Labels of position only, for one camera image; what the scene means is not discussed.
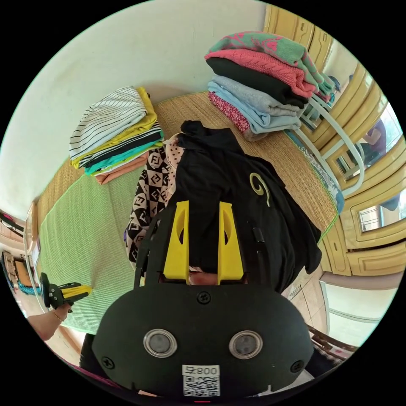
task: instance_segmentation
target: floor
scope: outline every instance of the floor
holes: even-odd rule
[[[322,275],[320,265],[311,275],[307,275],[303,269],[282,295],[297,307],[307,324],[322,333],[327,333],[326,307],[319,283]]]

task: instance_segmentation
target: teal shirt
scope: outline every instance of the teal shirt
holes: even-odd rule
[[[164,139],[163,132],[161,131],[161,138],[160,141]],[[139,152],[144,151],[146,148],[152,147],[152,145],[156,144],[159,141],[154,141],[145,145],[142,145],[141,147],[133,148],[130,149],[126,152],[123,152],[122,154],[112,156],[111,158],[105,159],[104,161],[100,161],[97,164],[93,164],[90,167],[85,167],[85,174],[86,175],[91,175],[92,173],[96,172],[100,168],[106,168],[111,165],[119,164],[121,161],[138,154]]]

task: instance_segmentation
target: folded clothes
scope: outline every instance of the folded clothes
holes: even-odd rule
[[[142,147],[145,144],[148,144],[152,141],[159,141],[159,133],[161,131],[161,127],[159,123],[156,122],[148,131],[143,132],[135,137],[129,138],[114,147],[110,147],[107,150],[102,150],[96,152],[92,155],[91,158],[85,158],[83,160],[82,166],[86,166],[87,164],[93,164],[105,159],[108,159],[112,156],[119,155],[127,150],[134,149],[136,147]]]
[[[299,96],[312,97],[312,94],[318,91],[315,85],[305,81],[305,73],[301,69],[262,52],[250,49],[221,49],[206,55],[205,59],[215,57],[229,59],[240,66],[275,77],[289,85],[292,92]]]
[[[136,153],[134,155],[131,155],[126,159],[123,159],[120,162],[116,162],[113,165],[110,165],[110,166],[107,166],[107,167],[104,167],[104,168],[100,168],[98,171],[93,172],[92,176],[106,174],[106,173],[109,173],[109,172],[111,172],[113,170],[116,170],[116,169],[120,168],[121,166],[126,165],[131,161],[134,161],[135,159],[139,158],[141,155],[145,154],[145,152],[149,152],[151,149],[154,149],[154,148],[156,148],[155,144],[152,145],[151,147],[145,148],[141,152],[138,152],[138,153]]]
[[[71,160],[103,145],[147,114],[133,86],[121,88],[92,104],[70,137]]]
[[[163,137],[164,137],[163,133],[160,132],[160,139],[162,140]],[[90,163],[89,163],[89,166],[85,166],[85,174],[86,175],[92,175],[93,173],[97,172],[101,168],[106,168],[108,166],[112,166],[114,164],[117,164],[117,163],[123,161],[124,159],[129,158],[130,156],[133,156],[135,154],[142,154],[142,153],[148,151],[149,149],[151,149],[150,147],[152,147],[153,145],[155,145],[155,148],[159,148],[159,147],[161,147],[163,145],[163,143],[160,142],[160,141],[159,142],[151,142],[151,143],[149,143],[147,145],[131,149],[131,150],[126,151],[126,152],[124,152],[124,153],[122,153],[120,155],[113,156],[113,157],[111,157],[109,159],[106,159],[104,161],[101,161],[99,163],[92,164],[92,165],[90,165]]]
[[[237,99],[233,94],[219,86],[217,83],[209,82],[208,90],[233,105],[248,120],[251,131],[254,134],[268,133],[284,129],[295,130],[301,125],[298,117],[292,117],[289,115],[272,117],[268,113],[260,112],[249,104]]]
[[[136,137],[143,132],[148,131],[156,123],[157,115],[154,111],[154,107],[152,106],[148,93],[144,88],[137,88],[136,91],[140,95],[144,107],[147,111],[146,116],[143,117],[138,123],[130,126],[129,128],[126,128],[124,131],[117,134],[109,141],[105,142],[103,145],[78,156],[71,162],[72,166],[74,166],[76,169],[82,167],[83,164],[87,160],[91,159],[93,154],[95,154],[96,152],[107,150],[108,148],[114,147],[129,138]]]
[[[282,104],[269,94],[249,88],[248,86],[236,82],[226,76],[214,75],[211,81],[217,83],[224,89],[227,89],[236,98],[250,104],[257,110],[269,113],[270,115],[296,116],[297,112],[300,110],[298,106]]]
[[[316,86],[324,82],[311,60],[307,49],[288,38],[276,34],[259,31],[244,31],[230,34],[212,46],[208,54],[221,49],[250,49],[271,55],[290,66],[297,67],[304,72],[306,82]]]
[[[224,115],[240,130],[247,141],[257,141],[264,138],[268,133],[254,134],[251,131],[248,120],[230,103],[223,100],[213,92],[208,93],[208,98]]]
[[[135,170],[137,168],[140,168],[141,166],[144,166],[147,163],[149,153],[145,152],[138,158],[135,158],[134,160],[122,165],[121,167],[112,170],[109,173],[103,173],[101,175],[96,175],[95,179],[101,184],[105,185],[108,182],[111,182],[113,179],[118,178],[121,175],[124,175],[125,173],[131,172],[132,170]]]
[[[213,72],[220,76],[226,76],[236,82],[242,83],[249,88],[253,88],[269,94],[282,104],[290,104],[303,109],[309,99],[294,94],[289,85],[272,76],[265,75],[252,69],[240,66],[229,59],[209,58],[206,63]]]

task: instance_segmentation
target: pink patterned fabric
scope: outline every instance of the pink patterned fabric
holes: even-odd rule
[[[169,173],[168,173],[168,189],[165,198],[165,206],[168,205],[169,199],[173,196],[176,189],[176,168],[181,160],[184,152],[184,148],[178,146],[178,135],[175,134],[168,140],[165,146],[166,159],[169,163]]]
[[[208,98],[215,107],[217,107],[230,121],[235,124],[235,126],[244,136],[248,132],[251,133],[248,120],[233,105],[223,100],[213,92],[208,93]]]
[[[316,86],[305,81],[302,69],[290,66],[277,58],[250,49],[222,49],[205,56],[209,58],[229,59],[240,66],[265,73],[286,83],[298,96],[309,98],[316,91]]]

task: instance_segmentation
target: woven mat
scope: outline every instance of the woven mat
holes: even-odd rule
[[[45,220],[46,215],[54,207],[57,200],[67,191],[67,189],[76,182],[84,173],[83,168],[77,170],[70,165],[67,159],[58,169],[54,178],[42,192],[37,202],[37,224],[38,227]]]
[[[82,176],[63,194],[43,221],[41,269],[51,283],[79,282],[91,295],[73,306],[63,324],[95,334],[107,308],[133,288],[134,271],[123,241],[143,168],[100,186]]]
[[[246,141],[236,126],[211,104],[207,92],[166,100],[154,108],[165,138],[178,133],[185,120],[200,120],[209,128],[231,128],[246,154],[272,163],[290,195],[322,233],[334,221],[337,210],[327,191],[303,153],[284,132],[274,132],[255,143]]]

